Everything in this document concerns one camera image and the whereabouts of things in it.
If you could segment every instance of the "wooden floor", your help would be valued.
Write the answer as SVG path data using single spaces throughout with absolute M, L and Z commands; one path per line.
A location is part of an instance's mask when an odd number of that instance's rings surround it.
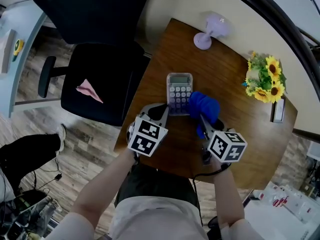
M 28 56 L 16 101 L 40 99 L 37 89 L 46 57 L 57 56 L 56 66 L 67 66 L 73 49 L 74 46 L 66 44 L 56 29 L 43 27 Z M 63 77 L 53 79 L 49 86 L 48 97 L 59 97 L 63 82 Z M 11 119 L 0 116 L 0 145 L 9 144 L 27 135 L 54 133 L 59 124 L 64 124 L 67 128 L 66 147 L 58 156 L 63 176 L 60 181 L 53 181 L 47 185 L 50 189 L 49 195 L 57 199 L 63 208 L 63 212 L 54 214 L 57 221 L 61 221 L 68 213 L 83 186 L 117 156 L 113 148 L 120 132 L 119 127 L 84 119 L 60 107 L 48 107 L 17 112 Z M 284 157 L 272 178 L 275 183 L 300 187 L 307 173 L 306 153 L 309 144 L 309 141 L 292 135 Z M 47 171 L 57 169 L 54 161 L 48 162 L 42 168 Z M 38 169 L 36 175 L 40 187 L 52 180 L 57 173 Z M 21 186 L 24 190 L 29 190 L 33 182 L 34 176 L 30 173 L 22 180 Z M 196 186 L 203 223 L 206 224 L 216 215 L 215 188 L 213 184 L 203 182 L 198 182 Z M 241 198 L 244 199 L 250 191 L 251 189 L 239 189 Z M 97 227 L 97 235 L 108 232 L 114 211 L 113 204 L 107 208 Z

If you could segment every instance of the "small box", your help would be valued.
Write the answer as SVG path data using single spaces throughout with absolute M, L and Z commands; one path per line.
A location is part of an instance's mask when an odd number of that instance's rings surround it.
M 215 131 L 208 150 L 222 163 L 238 162 L 244 154 L 248 143 L 240 133 Z
M 166 128 L 137 116 L 129 127 L 128 148 L 151 157 L 168 133 Z

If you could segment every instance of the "blue towel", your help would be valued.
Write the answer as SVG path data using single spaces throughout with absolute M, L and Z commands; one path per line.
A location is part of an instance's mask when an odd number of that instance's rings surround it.
M 213 125 L 219 117 L 220 105 L 218 101 L 214 98 L 202 94 L 199 91 L 195 91 L 192 93 L 189 106 L 190 117 L 193 119 L 200 120 L 201 114 L 208 120 L 211 125 Z M 198 125 L 196 132 L 201 139 L 205 138 L 200 125 Z

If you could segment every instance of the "black office chair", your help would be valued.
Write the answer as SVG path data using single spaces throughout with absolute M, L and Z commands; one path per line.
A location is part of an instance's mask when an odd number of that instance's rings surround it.
M 50 78 L 65 75 L 61 106 L 81 117 L 122 126 L 150 61 L 134 42 L 146 0 L 34 0 L 63 39 L 77 44 L 67 67 L 44 63 L 38 94 L 47 96 Z M 76 90 L 87 79 L 103 104 Z

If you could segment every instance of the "light blue desk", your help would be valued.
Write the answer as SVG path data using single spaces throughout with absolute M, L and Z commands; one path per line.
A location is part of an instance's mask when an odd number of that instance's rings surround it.
M 0 38 L 10 29 L 15 31 L 8 72 L 0 75 L 0 113 L 8 118 L 12 112 L 60 104 L 58 98 L 15 102 L 28 53 L 46 17 L 32 0 L 28 0 L 8 6 L 0 18 Z M 17 39 L 24 40 L 24 46 L 16 60 L 12 62 L 14 44 Z

